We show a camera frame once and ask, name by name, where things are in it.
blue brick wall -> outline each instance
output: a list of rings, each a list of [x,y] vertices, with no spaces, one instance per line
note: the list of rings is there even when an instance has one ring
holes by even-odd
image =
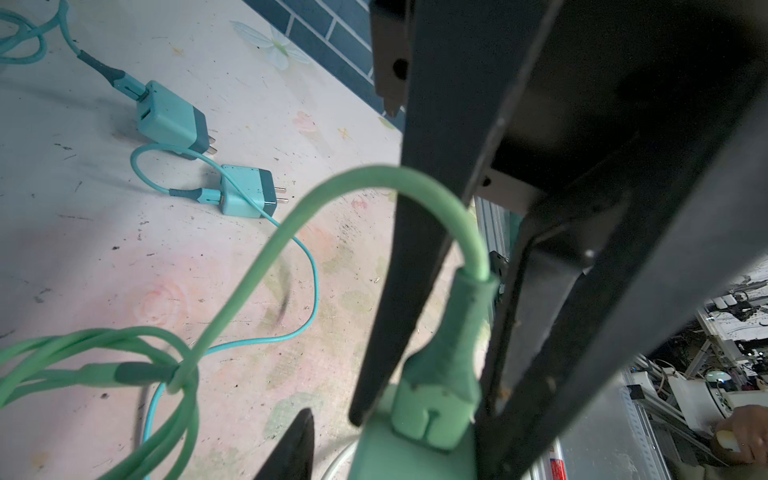
[[[402,131],[373,87],[369,0],[244,0],[330,74]]]

screw hole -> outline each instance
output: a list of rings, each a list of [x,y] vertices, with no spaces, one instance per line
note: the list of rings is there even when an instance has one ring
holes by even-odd
[[[395,76],[400,80],[405,80],[408,77],[408,61],[404,58],[398,58],[395,63],[392,64],[392,71],[395,72]]]

red label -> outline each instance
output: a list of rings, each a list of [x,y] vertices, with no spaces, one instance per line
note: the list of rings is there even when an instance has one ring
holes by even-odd
[[[568,478],[565,476],[565,464],[562,460],[550,458],[549,464],[552,465],[553,480],[568,480]]]

white cable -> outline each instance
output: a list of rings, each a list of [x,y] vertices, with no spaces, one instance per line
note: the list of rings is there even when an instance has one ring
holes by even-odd
[[[333,459],[333,462],[328,465],[328,469],[325,473],[323,473],[323,477],[320,480],[333,480],[333,477],[336,476],[336,473],[339,471],[341,464],[346,462],[347,459],[349,459],[349,457],[355,453],[356,448],[357,439],[354,439],[349,445],[344,447],[344,449],[336,456],[336,458]]]

human hand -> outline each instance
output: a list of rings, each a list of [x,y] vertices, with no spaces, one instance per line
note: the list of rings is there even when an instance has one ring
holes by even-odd
[[[740,452],[727,453],[731,463],[768,466],[768,408],[748,405],[734,409],[716,430],[730,430],[736,437]]]

